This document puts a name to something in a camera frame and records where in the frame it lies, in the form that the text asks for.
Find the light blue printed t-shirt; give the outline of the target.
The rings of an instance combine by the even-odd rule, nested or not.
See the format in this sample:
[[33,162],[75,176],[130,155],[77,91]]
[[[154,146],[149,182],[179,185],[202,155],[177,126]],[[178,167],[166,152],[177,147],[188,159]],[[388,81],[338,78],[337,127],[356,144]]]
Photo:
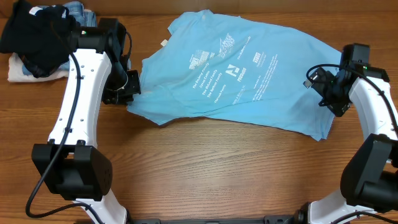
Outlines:
[[209,10],[185,12],[168,30],[142,62],[131,113],[159,125],[206,117],[326,139],[333,113],[303,83],[314,65],[336,73],[339,51],[297,29]]

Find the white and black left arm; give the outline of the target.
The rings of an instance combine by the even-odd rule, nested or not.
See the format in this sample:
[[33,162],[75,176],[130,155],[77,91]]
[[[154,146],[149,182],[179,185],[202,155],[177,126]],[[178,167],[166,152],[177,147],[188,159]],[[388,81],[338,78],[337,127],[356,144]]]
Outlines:
[[139,74],[129,68],[131,35],[115,18],[74,29],[65,43],[70,69],[57,122],[45,144],[35,144],[32,161],[39,185],[80,207],[93,223],[131,223],[116,199],[111,161],[98,150],[100,106],[126,105],[140,93]]

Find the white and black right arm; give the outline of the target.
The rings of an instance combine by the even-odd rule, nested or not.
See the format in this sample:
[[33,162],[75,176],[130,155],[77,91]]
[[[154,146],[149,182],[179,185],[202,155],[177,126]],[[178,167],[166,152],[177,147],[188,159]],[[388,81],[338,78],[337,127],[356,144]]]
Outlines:
[[326,106],[341,117],[355,106],[364,142],[341,175],[340,187],[321,200],[303,205],[286,223],[349,223],[373,217],[386,223],[383,213],[397,210],[397,110],[391,98],[390,79],[382,68],[369,63],[370,47],[344,46],[333,75],[328,64],[308,69],[304,86],[313,88]]

